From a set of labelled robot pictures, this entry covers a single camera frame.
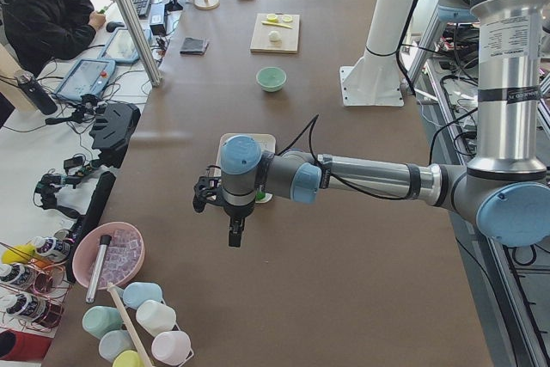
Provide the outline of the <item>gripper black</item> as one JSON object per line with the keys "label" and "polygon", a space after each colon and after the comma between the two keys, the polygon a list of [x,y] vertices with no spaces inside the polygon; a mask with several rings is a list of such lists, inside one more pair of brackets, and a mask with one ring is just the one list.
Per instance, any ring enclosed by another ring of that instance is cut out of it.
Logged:
{"label": "gripper black", "polygon": [[252,201],[245,205],[232,205],[227,203],[223,209],[229,216],[229,246],[239,248],[241,246],[242,231],[245,227],[245,221],[250,216],[255,207],[255,202]]}

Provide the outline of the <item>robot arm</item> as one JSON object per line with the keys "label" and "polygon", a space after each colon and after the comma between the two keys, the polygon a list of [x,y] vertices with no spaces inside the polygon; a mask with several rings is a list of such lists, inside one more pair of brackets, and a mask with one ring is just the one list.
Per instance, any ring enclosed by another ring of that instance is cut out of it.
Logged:
{"label": "robot arm", "polygon": [[378,199],[423,200],[460,215],[508,247],[549,234],[547,169],[536,156],[542,10],[548,0],[439,0],[480,24],[477,147],[467,165],[377,162],[287,150],[263,151],[237,135],[220,149],[216,202],[229,215],[229,245],[241,243],[257,192],[310,204],[324,188]]}

